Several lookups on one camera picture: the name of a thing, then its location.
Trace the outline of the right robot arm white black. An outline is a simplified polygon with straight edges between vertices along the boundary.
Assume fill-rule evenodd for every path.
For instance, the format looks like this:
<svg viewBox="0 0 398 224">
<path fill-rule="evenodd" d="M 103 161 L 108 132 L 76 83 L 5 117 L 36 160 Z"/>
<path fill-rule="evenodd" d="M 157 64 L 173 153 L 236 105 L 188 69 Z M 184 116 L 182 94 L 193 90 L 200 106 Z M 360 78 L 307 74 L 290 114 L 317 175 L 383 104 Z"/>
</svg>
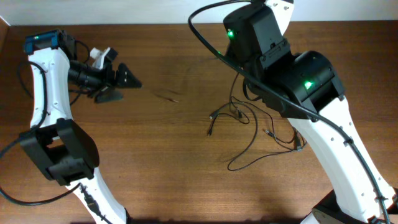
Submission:
<svg viewBox="0 0 398 224">
<path fill-rule="evenodd" d="M 332 184 L 304 222 L 389 223 L 397 190 L 366 150 L 331 62 L 316 51 L 291 52 L 284 32 L 292 6 L 292 1 L 251 1 L 228 14 L 226 59 L 249 90 L 303 136 Z"/>
</svg>

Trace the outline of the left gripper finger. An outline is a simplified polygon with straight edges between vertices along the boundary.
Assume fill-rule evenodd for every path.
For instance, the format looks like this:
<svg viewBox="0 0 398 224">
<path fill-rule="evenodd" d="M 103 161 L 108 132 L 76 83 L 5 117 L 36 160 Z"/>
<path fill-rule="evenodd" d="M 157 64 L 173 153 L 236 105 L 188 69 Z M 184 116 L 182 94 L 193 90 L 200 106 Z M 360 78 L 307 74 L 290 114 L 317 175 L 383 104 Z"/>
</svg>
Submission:
<svg viewBox="0 0 398 224">
<path fill-rule="evenodd" d="M 132 74 L 125 63 L 120 63 L 116 71 L 116 86 L 118 88 L 141 88 L 142 83 Z"/>
<path fill-rule="evenodd" d="M 111 101 L 118 101 L 123 99 L 123 94 L 115 89 L 106 89 L 99 91 L 95 97 L 95 103 L 109 103 Z"/>
</svg>

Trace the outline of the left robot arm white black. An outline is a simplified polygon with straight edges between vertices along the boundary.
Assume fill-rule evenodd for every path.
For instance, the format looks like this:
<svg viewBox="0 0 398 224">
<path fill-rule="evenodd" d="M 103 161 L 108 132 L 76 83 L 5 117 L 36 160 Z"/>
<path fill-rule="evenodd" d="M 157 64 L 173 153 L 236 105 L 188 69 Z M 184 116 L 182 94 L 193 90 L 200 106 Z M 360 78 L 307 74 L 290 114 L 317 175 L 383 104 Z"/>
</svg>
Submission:
<svg viewBox="0 0 398 224">
<path fill-rule="evenodd" d="M 73 120 L 70 84 L 95 103 L 120 100 L 119 90 L 142 83 L 124 63 L 113 69 L 118 53 L 92 49 L 92 65 L 77 58 L 77 41 L 64 30 L 26 37 L 24 52 L 34 79 L 34 113 L 21 147 L 48 180 L 75 194 L 96 223 L 128 223 L 127 210 L 112 195 L 99 170 L 94 140 Z"/>
</svg>

